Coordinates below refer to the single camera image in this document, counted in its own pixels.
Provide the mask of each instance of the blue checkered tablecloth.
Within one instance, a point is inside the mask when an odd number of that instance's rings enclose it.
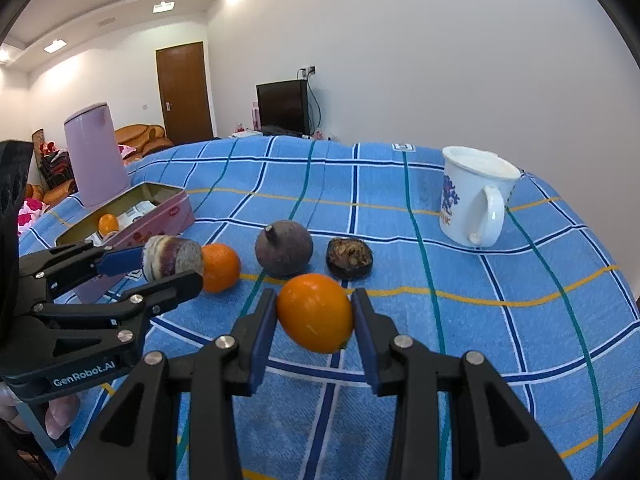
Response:
[[[240,282],[201,294],[152,323],[145,351],[196,351],[251,312],[261,290],[282,282],[261,273],[254,241],[268,223],[291,218],[314,238],[313,272],[336,236],[355,235],[374,252],[364,286],[376,311],[431,349],[486,354],[534,414],[576,480],[590,478],[619,439],[640,399],[639,313],[626,281],[593,232],[543,180],[525,174],[511,197],[498,243],[463,248],[440,231],[444,160],[437,150],[400,152],[289,137],[250,137],[180,146],[129,166],[132,184],[185,187],[196,223],[184,236],[222,242],[242,260]],[[54,244],[85,212],[70,197],[20,238],[20,254]],[[122,280],[103,301],[140,284]],[[73,302],[72,295],[62,301]],[[70,445],[108,400],[111,387],[83,394]],[[188,396],[180,414],[185,432]],[[312,354],[278,327],[257,395],[236,399],[246,478],[374,480],[385,477],[395,401],[364,383],[354,338],[334,355]],[[450,433],[442,405],[442,458],[450,476]],[[186,479],[188,436],[178,478]]]

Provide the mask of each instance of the yellow stripe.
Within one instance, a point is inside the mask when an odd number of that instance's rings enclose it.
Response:
[[[60,218],[60,215],[58,213],[56,213],[55,211],[52,211],[52,210],[47,211],[45,213],[45,215],[51,215],[51,216],[53,216],[53,218],[57,218],[63,226],[66,226],[66,227],[72,227],[73,226],[73,224],[70,224],[69,222],[67,222],[67,221],[63,220],[62,218]]]
[[[116,390],[114,390],[113,387],[109,383],[102,383],[100,386],[102,386],[105,390],[107,390],[107,393],[111,397],[113,397],[116,394]]]
[[[580,286],[585,285],[597,277],[609,272],[610,270],[616,270],[618,266],[613,265],[609,267],[603,267],[602,269],[596,270],[590,276],[578,280],[571,285],[567,285],[564,288],[565,292],[571,292]],[[258,279],[258,276],[255,274],[241,274],[240,278],[242,280],[249,280],[254,282]],[[267,283],[271,283],[271,285],[284,285],[287,283],[286,280],[276,280],[274,278],[265,278],[264,280]],[[354,289],[348,288],[346,289],[347,294],[351,294]],[[388,298],[391,296],[399,296],[400,294],[429,294],[430,290],[425,287],[416,287],[416,286],[399,286],[398,288],[392,288],[390,290],[369,290],[367,289],[367,294],[374,298]],[[450,292],[444,292],[443,290],[436,290],[436,294],[441,298],[447,298],[448,300],[459,301],[460,303],[469,303],[476,304],[482,306],[513,306],[513,307],[527,307],[527,306],[538,306],[544,303],[548,303],[549,301],[557,300],[560,298],[560,292],[554,292],[553,294],[547,294],[542,298],[537,298],[536,300],[528,300],[528,301],[499,301],[499,300],[484,300],[482,298],[468,298],[466,296],[459,296],[457,294],[451,294]]]
[[[197,193],[208,193],[210,191],[209,188],[203,188],[203,189],[192,189],[190,191],[188,191],[188,194],[197,194]],[[298,200],[297,197],[294,196],[284,196],[284,195],[272,195],[272,194],[267,194],[267,193],[260,193],[260,192],[254,192],[254,191],[245,191],[242,189],[233,189],[230,187],[217,187],[214,188],[213,191],[216,192],[222,192],[222,193],[236,193],[236,194],[241,194],[241,195],[249,195],[249,196],[259,196],[262,198],[274,198],[276,200],[291,200],[291,201],[296,201]],[[547,202],[553,202],[555,200],[562,200],[559,196],[555,196],[553,198],[547,198],[544,200],[539,200],[537,202],[532,202],[530,204],[525,204],[525,205],[519,205],[517,207],[513,207],[511,208],[512,211],[519,211],[521,209],[526,209],[528,207],[534,207],[537,205],[541,205]],[[395,207],[392,205],[377,205],[377,204],[363,204],[360,202],[338,202],[336,200],[316,200],[313,198],[303,198],[302,199],[303,202],[313,202],[313,203],[320,203],[320,204],[327,204],[327,205],[341,205],[341,206],[346,206],[346,207],[352,207],[352,206],[357,206],[357,207],[367,207],[367,208],[371,208],[371,209],[383,209],[383,210],[388,210],[388,211],[400,211],[400,212],[406,212],[406,208],[405,207]],[[431,216],[440,216],[440,212],[439,211],[429,211],[427,209],[418,209],[416,211],[414,211],[415,214],[420,214],[420,215],[431,215]]]
[[[633,416],[633,414],[636,412],[637,407],[638,405],[636,404],[628,412],[626,412],[623,416],[621,416],[618,420],[616,420],[613,424],[611,424],[610,426],[607,426],[604,429],[604,434],[611,433],[613,430],[615,430],[617,427],[623,424],[626,420],[629,420]],[[589,447],[591,444],[595,444],[597,441],[598,441],[598,436],[593,435],[591,438],[588,438],[587,440],[585,440],[584,442],[581,442],[577,446],[573,446],[571,449],[567,449],[565,452],[561,453],[560,458],[565,459],[567,457],[570,457],[571,455],[575,455],[579,451],[582,451],[586,447]]]
[[[276,480],[272,476],[261,475],[260,473],[254,473],[248,469],[242,469],[242,476],[246,480]]]
[[[551,198],[545,198],[544,200],[538,200],[537,202],[531,202],[525,205],[518,205],[516,207],[510,207],[512,211],[520,211],[521,209],[527,209],[529,207],[535,207],[537,205],[547,204],[549,202],[556,202],[557,200],[562,200],[559,196],[553,196]]]

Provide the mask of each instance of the label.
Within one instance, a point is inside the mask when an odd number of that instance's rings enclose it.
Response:
[[[414,152],[415,146],[412,144],[392,144],[395,152]]]
[[[106,373],[109,370],[115,370],[116,365],[113,361],[106,362],[103,365],[97,365],[90,370],[82,370],[80,372],[68,375],[67,377],[60,377],[59,379],[53,379],[53,385],[61,388],[62,386],[68,386],[69,384],[83,381],[89,377],[95,377],[100,374]]]

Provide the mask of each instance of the wooden door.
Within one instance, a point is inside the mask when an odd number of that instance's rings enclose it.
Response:
[[[167,136],[174,144],[213,139],[204,44],[156,50],[156,64]]]

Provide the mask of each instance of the pink tin box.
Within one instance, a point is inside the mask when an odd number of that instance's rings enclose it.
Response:
[[[176,236],[195,221],[189,197],[183,188],[145,182],[121,193],[70,227],[58,237],[56,246],[84,242],[96,232],[98,220],[102,215],[110,213],[117,217],[143,201],[151,202],[156,208],[108,238],[107,245],[114,249],[124,249],[142,245],[155,235]],[[95,303],[124,276],[125,274],[113,277],[96,276],[77,286],[74,292],[83,303]]]

